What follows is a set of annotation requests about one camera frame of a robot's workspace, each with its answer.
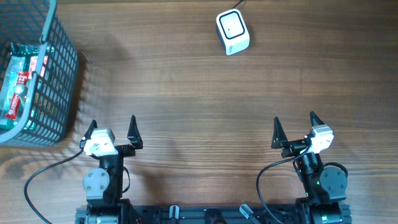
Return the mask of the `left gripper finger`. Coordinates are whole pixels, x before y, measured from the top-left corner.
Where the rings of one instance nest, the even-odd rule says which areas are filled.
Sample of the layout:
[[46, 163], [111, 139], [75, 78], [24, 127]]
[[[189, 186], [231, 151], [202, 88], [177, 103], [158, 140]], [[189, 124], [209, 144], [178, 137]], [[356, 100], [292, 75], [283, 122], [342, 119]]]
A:
[[136, 117], [134, 115], [131, 116], [129, 129], [127, 132], [127, 139], [130, 141], [131, 146], [134, 149], [143, 148], [143, 141], [137, 127]]
[[80, 141], [80, 149], [83, 149], [85, 147], [85, 144], [87, 143], [87, 141], [89, 139], [91, 139], [91, 135], [93, 133], [93, 131], [97, 128], [97, 122], [96, 120], [92, 120], [88, 130], [86, 131], [86, 133], [83, 135], [81, 141]]

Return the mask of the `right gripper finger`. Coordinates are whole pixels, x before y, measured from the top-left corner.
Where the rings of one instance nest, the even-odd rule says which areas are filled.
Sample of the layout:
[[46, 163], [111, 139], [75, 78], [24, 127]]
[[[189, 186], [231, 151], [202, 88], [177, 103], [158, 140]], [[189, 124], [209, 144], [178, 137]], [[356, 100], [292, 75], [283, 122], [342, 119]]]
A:
[[280, 149], [286, 147], [288, 143], [287, 136], [285, 135], [284, 129], [279, 118], [274, 118], [274, 131], [272, 136], [271, 148]]
[[324, 125], [325, 123], [317, 116], [314, 111], [310, 112], [310, 122], [312, 127]]

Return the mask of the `red Nescafe coffee stick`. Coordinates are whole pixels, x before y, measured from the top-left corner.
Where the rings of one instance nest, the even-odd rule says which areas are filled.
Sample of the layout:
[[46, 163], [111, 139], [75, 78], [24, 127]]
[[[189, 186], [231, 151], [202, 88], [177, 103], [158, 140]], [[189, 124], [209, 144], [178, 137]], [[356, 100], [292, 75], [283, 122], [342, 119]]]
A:
[[[29, 79], [29, 72], [19, 72], [16, 84], [25, 85], [28, 79]], [[21, 97], [14, 93], [10, 103], [10, 108], [7, 114], [5, 115], [7, 119], [16, 120], [20, 103], [21, 103]]]

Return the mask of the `green white plastic package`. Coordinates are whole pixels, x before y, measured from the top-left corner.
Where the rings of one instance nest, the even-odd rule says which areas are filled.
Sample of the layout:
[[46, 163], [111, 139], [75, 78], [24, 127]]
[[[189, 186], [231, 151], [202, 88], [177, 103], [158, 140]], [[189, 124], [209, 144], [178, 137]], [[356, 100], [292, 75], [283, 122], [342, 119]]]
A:
[[1, 129], [7, 131], [11, 130], [18, 124], [22, 117], [27, 95], [21, 97], [16, 120], [7, 119], [5, 115], [10, 108], [19, 72], [29, 72], [29, 79], [25, 84], [29, 87], [29, 83], [32, 79], [32, 72], [35, 71], [37, 65], [39, 52], [39, 46], [22, 44], [11, 45], [11, 58], [1, 87]]

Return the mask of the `yellow dish soap bottle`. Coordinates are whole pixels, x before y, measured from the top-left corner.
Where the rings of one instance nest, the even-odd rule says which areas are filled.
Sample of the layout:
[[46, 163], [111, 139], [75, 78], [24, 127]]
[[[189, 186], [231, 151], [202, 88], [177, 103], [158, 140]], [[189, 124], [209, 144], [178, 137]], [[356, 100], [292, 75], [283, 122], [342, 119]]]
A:
[[25, 97], [28, 91], [28, 87], [24, 84], [17, 84], [14, 87], [14, 93], [18, 96]]

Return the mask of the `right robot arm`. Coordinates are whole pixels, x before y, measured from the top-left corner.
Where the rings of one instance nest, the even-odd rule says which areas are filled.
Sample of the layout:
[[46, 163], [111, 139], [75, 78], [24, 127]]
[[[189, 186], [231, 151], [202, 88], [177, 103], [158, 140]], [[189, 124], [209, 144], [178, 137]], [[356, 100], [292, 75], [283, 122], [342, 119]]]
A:
[[306, 193], [296, 200], [301, 223], [351, 223], [346, 199], [348, 170], [337, 162], [324, 163], [320, 153], [328, 149], [334, 132], [315, 112], [310, 113], [311, 129], [303, 139], [289, 141], [279, 118], [274, 118], [271, 148], [281, 149], [291, 159]]

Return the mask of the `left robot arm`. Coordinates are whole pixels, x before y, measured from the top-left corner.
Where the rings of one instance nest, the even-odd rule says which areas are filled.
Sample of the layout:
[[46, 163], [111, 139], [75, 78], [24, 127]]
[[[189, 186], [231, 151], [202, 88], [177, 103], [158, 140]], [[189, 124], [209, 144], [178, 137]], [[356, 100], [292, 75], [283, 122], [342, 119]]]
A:
[[93, 120], [80, 141], [80, 149], [99, 161], [99, 167], [90, 170], [83, 178], [87, 206], [76, 210], [75, 223], [80, 224], [136, 224], [142, 218], [130, 200], [123, 199], [129, 187], [123, 187], [123, 174], [128, 173], [124, 158], [136, 155], [143, 148], [136, 117], [131, 116], [127, 132], [128, 144], [114, 144], [111, 129], [100, 129]]

